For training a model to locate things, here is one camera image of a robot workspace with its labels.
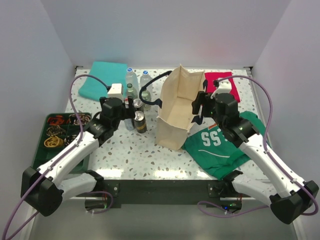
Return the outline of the green glass bottle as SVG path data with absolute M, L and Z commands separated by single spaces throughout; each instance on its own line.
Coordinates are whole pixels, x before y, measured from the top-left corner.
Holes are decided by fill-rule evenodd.
M 152 100 L 151 94 L 150 94 L 150 92 L 149 92 L 147 89 L 145 89 L 145 90 L 142 92 L 141 96 L 142 96 L 142 99 L 143 99 L 144 101 L 151 102 L 151 100 Z M 143 104 L 143 109 L 144 109 L 145 111 L 150 110 L 150 108 L 151 108 L 151 105 L 146 104 L 146 103 Z

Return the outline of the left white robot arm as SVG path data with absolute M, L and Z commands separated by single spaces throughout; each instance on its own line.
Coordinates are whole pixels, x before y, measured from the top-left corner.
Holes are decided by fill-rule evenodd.
M 63 200 L 87 192 L 99 196 L 104 190 L 102 176 L 92 170 L 70 179 L 69 187 L 61 186 L 78 163 L 113 136 L 121 121 L 135 117 L 132 97 L 101 97 L 100 104 L 99 117 L 81 127 L 73 142 L 47 163 L 36 169 L 28 167 L 22 174 L 21 199 L 44 217 L 53 214 Z

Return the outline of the silver can red tab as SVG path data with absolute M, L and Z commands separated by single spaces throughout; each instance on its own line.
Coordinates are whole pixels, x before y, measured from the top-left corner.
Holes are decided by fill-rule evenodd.
M 129 103 L 129 99 L 127 97 L 124 99 L 124 103 L 125 103 L 125 108 L 129 109 L 130 108 L 130 103 Z

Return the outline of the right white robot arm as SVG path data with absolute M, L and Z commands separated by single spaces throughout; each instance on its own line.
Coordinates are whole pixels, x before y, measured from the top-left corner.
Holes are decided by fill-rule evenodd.
M 237 193 L 250 196 L 269 207 L 287 225 L 301 215 L 318 213 L 319 186 L 313 180 L 305 181 L 275 154 L 267 145 L 266 137 L 240 116 L 233 95 L 199 91 L 192 102 L 192 112 L 201 113 L 201 118 L 212 118 L 224 137 L 250 157 L 272 184 L 269 186 L 234 170 L 222 178 L 222 189 L 227 196 Z

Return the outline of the beige canvas bag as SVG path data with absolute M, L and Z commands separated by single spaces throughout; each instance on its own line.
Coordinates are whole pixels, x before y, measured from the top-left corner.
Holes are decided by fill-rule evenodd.
M 154 101 L 142 100 L 144 104 L 157 106 L 157 125 L 155 143 L 171 150 L 179 150 L 185 143 L 190 129 L 195 124 L 194 118 L 199 112 L 193 113 L 192 102 L 199 91 L 203 91 L 205 72 L 189 72 L 183 66 L 166 71 L 148 81 L 141 87 L 143 91 L 155 81 L 166 77 L 162 84 L 160 97 Z

